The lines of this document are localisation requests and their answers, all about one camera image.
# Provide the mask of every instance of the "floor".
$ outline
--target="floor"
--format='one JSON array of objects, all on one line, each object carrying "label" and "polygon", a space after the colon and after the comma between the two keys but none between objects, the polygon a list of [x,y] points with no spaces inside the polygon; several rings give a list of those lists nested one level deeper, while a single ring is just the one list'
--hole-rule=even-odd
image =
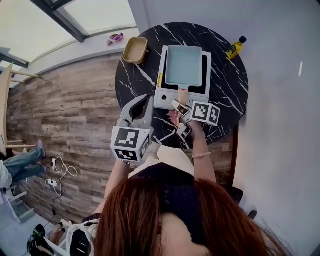
[{"label": "floor", "polygon": [[[120,54],[93,58],[49,71],[43,79],[30,79],[10,90],[7,135],[10,140],[44,142],[47,157],[62,157],[77,169],[78,177],[62,179],[62,197],[45,179],[60,174],[48,170],[45,179],[30,178],[21,183],[28,195],[25,203],[46,220],[56,217],[76,223],[89,215],[103,200],[104,190],[115,163],[110,150],[112,128],[120,116],[115,92],[115,75]],[[159,145],[153,143],[146,156],[154,156]],[[233,133],[210,146],[211,159],[219,183],[227,184],[233,153]]]},{"label": "floor", "polygon": [[[33,230],[39,224],[45,226],[47,220],[37,214],[31,214],[22,220],[16,221],[7,211],[4,204],[0,205],[0,248],[6,256],[29,256],[27,242]],[[48,234],[53,228],[52,224],[45,227]]]}]

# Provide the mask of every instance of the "wristband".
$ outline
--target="wristband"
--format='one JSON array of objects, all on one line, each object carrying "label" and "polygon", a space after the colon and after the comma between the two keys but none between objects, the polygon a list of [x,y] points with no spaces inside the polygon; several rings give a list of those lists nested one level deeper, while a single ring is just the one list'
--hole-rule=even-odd
[{"label": "wristband", "polygon": [[209,156],[211,155],[211,152],[206,152],[206,153],[202,153],[202,154],[194,154],[192,152],[192,158],[201,158],[201,157],[205,157],[205,156]]},{"label": "wristband", "polygon": [[126,164],[126,165],[130,165],[130,164],[133,164],[134,162],[133,161],[125,161],[125,160],[122,160],[122,159],[118,159],[120,162]]}]

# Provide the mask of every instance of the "stove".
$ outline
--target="stove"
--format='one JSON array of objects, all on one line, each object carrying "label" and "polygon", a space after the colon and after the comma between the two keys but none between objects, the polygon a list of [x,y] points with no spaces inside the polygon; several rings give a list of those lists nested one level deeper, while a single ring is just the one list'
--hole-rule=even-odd
[{"label": "stove", "polygon": [[[156,83],[153,106],[157,109],[174,110],[171,105],[172,100],[178,100],[177,85],[166,84],[166,65],[167,65],[168,46],[163,46],[159,75]],[[208,103],[210,94],[211,79],[211,53],[202,52],[202,85],[200,87],[189,86],[186,104],[192,106],[193,102]]]}]

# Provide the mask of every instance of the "shoe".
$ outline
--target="shoe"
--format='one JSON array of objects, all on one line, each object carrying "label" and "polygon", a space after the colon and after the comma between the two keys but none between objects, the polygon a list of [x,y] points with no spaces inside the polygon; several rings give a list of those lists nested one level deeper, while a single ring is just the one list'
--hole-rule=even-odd
[{"label": "shoe", "polygon": [[45,158],[46,157],[46,151],[45,151],[45,146],[44,146],[44,143],[42,142],[42,140],[38,140],[38,145],[37,145],[40,149],[41,149],[41,152],[42,152],[42,158]]}]

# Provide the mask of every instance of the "frying pan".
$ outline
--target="frying pan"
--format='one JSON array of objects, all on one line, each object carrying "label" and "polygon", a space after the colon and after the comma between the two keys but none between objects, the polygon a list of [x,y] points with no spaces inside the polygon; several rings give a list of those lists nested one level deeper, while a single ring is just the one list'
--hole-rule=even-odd
[{"label": "frying pan", "polygon": [[179,87],[178,101],[186,105],[189,86],[202,85],[202,48],[169,45],[166,58],[165,83]]}]

